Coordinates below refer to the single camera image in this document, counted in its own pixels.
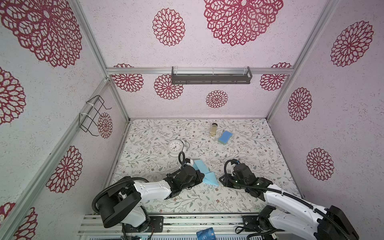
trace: blue card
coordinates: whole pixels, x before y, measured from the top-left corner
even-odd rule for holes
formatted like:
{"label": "blue card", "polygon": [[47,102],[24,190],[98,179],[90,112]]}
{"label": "blue card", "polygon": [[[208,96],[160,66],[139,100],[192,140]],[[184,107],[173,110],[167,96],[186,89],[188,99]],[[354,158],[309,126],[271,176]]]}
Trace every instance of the blue card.
{"label": "blue card", "polygon": [[216,240],[215,232],[212,227],[196,233],[197,240]]}

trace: red flower pattern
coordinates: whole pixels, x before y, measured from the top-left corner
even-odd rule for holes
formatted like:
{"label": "red flower pattern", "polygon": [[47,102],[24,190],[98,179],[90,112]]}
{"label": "red flower pattern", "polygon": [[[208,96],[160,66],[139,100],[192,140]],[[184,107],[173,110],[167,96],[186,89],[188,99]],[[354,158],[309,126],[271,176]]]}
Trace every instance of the red flower pattern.
{"label": "red flower pattern", "polygon": [[333,43],[331,60],[336,66],[347,66],[361,58],[372,42],[372,25],[360,21],[344,29]]}
{"label": "red flower pattern", "polygon": [[288,112],[295,121],[306,118],[312,107],[312,98],[306,88],[296,89],[288,101]]}
{"label": "red flower pattern", "polygon": [[161,75],[155,80],[156,93],[164,99],[175,99],[183,93],[183,85],[173,85],[171,75]]}
{"label": "red flower pattern", "polygon": [[333,174],[333,161],[324,149],[312,149],[307,156],[307,167],[312,176],[319,180],[327,180]]}
{"label": "red flower pattern", "polygon": [[64,193],[79,180],[82,168],[83,159],[79,150],[75,146],[70,146],[45,186],[51,192]]}
{"label": "red flower pattern", "polygon": [[82,36],[66,0],[0,0],[0,15],[4,27],[40,61],[66,68],[80,58]]}
{"label": "red flower pattern", "polygon": [[112,134],[112,119],[108,113],[102,113],[97,122],[97,128],[103,138],[109,138]]}
{"label": "red flower pattern", "polygon": [[0,207],[0,226],[14,206],[15,206],[14,202],[7,202],[6,204]]}
{"label": "red flower pattern", "polygon": [[35,212],[35,208],[32,207],[20,227],[15,232],[13,240],[31,240],[36,235],[36,226],[37,213]]}
{"label": "red flower pattern", "polygon": [[[129,64],[121,63],[114,66],[115,68],[133,68]],[[111,75],[116,86],[127,91],[136,92],[143,87],[143,78],[141,74],[114,74]]]}
{"label": "red flower pattern", "polygon": [[152,23],[156,38],[166,46],[174,46],[184,37],[183,18],[173,9],[163,8],[158,11]]}
{"label": "red flower pattern", "polygon": [[0,125],[18,118],[25,105],[24,88],[0,67]]}
{"label": "red flower pattern", "polygon": [[214,38],[244,45],[266,32],[276,20],[283,0],[204,0],[204,16]]}
{"label": "red flower pattern", "polygon": [[[290,68],[289,63],[278,63],[272,66],[273,68]],[[268,91],[279,89],[283,84],[287,75],[285,74],[263,74],[260,79],[260,86]]]}
{"label": "red flower pattern", "polygon": [[228,95],[221,90],[214,90],[207,95],[205,102],[211,108],[219,108],[224,106],[228,101]]}

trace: clock face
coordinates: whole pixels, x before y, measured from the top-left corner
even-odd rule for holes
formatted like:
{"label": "clock face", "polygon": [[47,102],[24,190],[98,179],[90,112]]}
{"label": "clock face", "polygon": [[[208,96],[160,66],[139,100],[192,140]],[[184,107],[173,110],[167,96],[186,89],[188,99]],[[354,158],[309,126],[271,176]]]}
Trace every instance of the clock face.
{"label": "clock face", "polygon": [[172,152],[181,152],[183,150],[183,143],[179,140],[174,140],[169,143],[169,150]]}

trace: leaf pattern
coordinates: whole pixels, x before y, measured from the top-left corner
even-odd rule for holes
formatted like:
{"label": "leaf pattern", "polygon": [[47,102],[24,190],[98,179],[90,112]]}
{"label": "leaf pattern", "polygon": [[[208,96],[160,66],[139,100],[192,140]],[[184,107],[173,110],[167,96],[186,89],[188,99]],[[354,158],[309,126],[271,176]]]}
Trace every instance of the leaf pattern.
{"label": "leaf pattern", "polygon": [[[217,134],[209,136],[212,123]],[[217,141],[224,131],[233,133],[226,145]],[[168,155],[168,143],[175,139],[187,142],[185,155],[202,159],[218,179],[224,163],[238,159],[247,164],[256,177],[265,177],[284,190],[299,196],[298,189],[264,119],[137,119],[131,121],[126,144],[114,175],[114,182],[124,176],[159,181],[180,167]],[[172,199],[155,199],[143,203],[148,212],[260,212],[266,205],[244,190],[199,184],[184,189]]]}

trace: large red flower motif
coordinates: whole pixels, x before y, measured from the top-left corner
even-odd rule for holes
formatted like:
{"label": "large red flower motif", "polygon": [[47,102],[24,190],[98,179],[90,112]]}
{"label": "large red flower motif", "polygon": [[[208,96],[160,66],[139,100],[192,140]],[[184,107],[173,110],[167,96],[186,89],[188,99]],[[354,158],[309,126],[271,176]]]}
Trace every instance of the large red flower motif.
{"label": "large red flower motif", "polygon": [[40,61],[66,68],[80,58],[82,36],[66,0],[0,0],[0,15]]}
{"label": "large red flower motif", "polygon": [[183,85],[173,85],[171,75],[161,75],[155,80],[155,91],[164,99],[178,98],[183,92]]}
{"label": "large red flower motif", "polygon": [[[121,63],[114,66],[115,68],[133,68],[129,64]],[[111,75],[116,86],[127,91],[136,92],[143,87],[143,78],[141,74],[114,74]]]}
{"label": "large red flower motif", "polygon": [[[278,63],[272,66],[273,68],[290,68],[289,63]],[[287,75],[285,74],[264,74],[260,79],[260,86],[268,91],[279,89],[283,84]]]}
{"label": "large red flower motif", "polygon": [[295,121],[303,120],[307,117],[312,107],[312,98],[306,88],[296,89],[288,101],[288,112]]}
{"label": "large red flower motif", "polygon": [[214,90],[207,95],[205,102],[211,108],[219,108],[224,106],[228,101],[228,95],[221,90]]}
{"label": "large red flower motif", "polygon": [[156,38],[166,46],[174,46],[184,37],[183,18],[173,9],[163,8],[158,11],[152,23]]}
{"label": "large red flower motif", "polygon": [[36,226],[37,213],[35,212],[35,208],[32,207],[20,227],[15,232],[13,240],[31,240],[36,235]]}
{"label": "large red flower motif", "polygon": [[204,16],[215,38],[244,45],[265,33],[276,20],[283,0],[204,0]]}
{"label": "large red flower motif", "polygon": [[14,202],[7,202],[6,204],[0,207],[0,226],[14,206],[15,206]]}
{"label": "large red flower motif", "polygon": [[25,105],[24,88],[0,67],[0,125],[18,118]]}
{"label": "large red flower motif", "polygon": [[331,156],[321,148],[312,149],[307,156],[307,167],[312,176],[319,180],[327,180],[333,174]]}
{"label": "large red flower motif", "polygon": [[372,25],[360,21],[344,29],[333,43],[331,60],[336,66],[347,66],[361,58],[372,42]]}
{"label": "large red flower motif", "polygon": [[45,186],[51,192],[64,193],[79,180],[82,168],[83,159],[79,150],[74,146],[70,146],[66,156],[63,157]]}
{"label": "large red flower motif", "polygon": [[97,122],[97,128],[103,138],[109,138],[112,133],[112,119],[108,113],[102,113]]}

